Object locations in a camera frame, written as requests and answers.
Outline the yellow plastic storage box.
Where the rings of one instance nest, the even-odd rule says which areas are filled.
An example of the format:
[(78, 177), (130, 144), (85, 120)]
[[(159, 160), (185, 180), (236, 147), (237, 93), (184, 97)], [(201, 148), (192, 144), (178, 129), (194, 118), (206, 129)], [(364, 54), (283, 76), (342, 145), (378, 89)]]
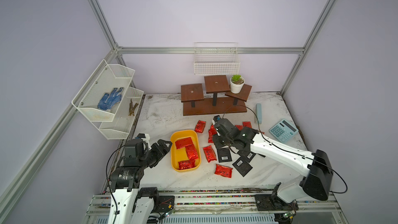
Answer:
[[(180, 170), (179, 162), (188, 160), (188, 156), (186, 154), (185, 149), (177, 149), (175, 144), (178, 140), (181, 140), (184, 138), (192, 139), (193, 145), (195, 146), (197, 153), (198, 153), (198, 159), (195, 161), (195, 166), (193, 168)], [(196, 170), (200, 166), (200, 164), (201, 164), (200, 148), (201, 147), (199, 144), (198, 135), (194, 130), (183, 130), (183, 131), (177, 131), (177, 132), (173, 133), (171, 136), (171, 142), (173, 143), (172, 148), (171, 148), (171, 165), (175, 171), (189, 172), (189, 171)]]

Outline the eleventh red tea bag packet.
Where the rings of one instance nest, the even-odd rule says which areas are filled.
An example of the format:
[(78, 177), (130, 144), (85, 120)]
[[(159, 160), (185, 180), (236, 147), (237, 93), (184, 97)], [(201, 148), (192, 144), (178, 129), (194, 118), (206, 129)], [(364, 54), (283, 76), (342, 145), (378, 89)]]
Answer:
[(195, 160), (184, 160), (184, 161), (179, 161), (178, 162), (179, 165), (179, 170), (189, 170), (189, 169), (193, 169), (196, 167), (195, 165)]

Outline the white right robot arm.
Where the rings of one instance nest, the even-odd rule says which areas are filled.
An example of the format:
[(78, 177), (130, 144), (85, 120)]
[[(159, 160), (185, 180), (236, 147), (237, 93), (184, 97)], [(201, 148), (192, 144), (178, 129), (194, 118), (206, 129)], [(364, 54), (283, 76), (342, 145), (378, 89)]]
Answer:
[(296, 149), (253, 128), (244, 127), (239, 130), (228, 119), (219, 115), (213, 118), (212, 124), (217, 131), (216, 137), (213, 138), (215, 144), (233, 147), (239, 153), (253, 152), (266, 156), (299, 173), (295, 179), (276, 184), (272, 194), (264, 200), (268, 209), (287, 209), (295, 200), (303, 197), (319, 201), (328, 200), (333, 170), (324, 151)]

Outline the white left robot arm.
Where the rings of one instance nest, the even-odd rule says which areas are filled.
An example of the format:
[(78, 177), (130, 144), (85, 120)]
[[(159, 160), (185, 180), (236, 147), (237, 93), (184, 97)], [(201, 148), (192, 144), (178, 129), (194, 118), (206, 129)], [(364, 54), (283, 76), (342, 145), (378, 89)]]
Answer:
[(140, 134), (123, 146), (122, 165), (118, 165), (108, 181), (111, 194), (109, 224), (146, 224), (151, 212), (159, 206), (156, 187), (141, 188), (144, 170), (153, 168), (170, 152), (173, 143), (158, 140), (149, 145)]

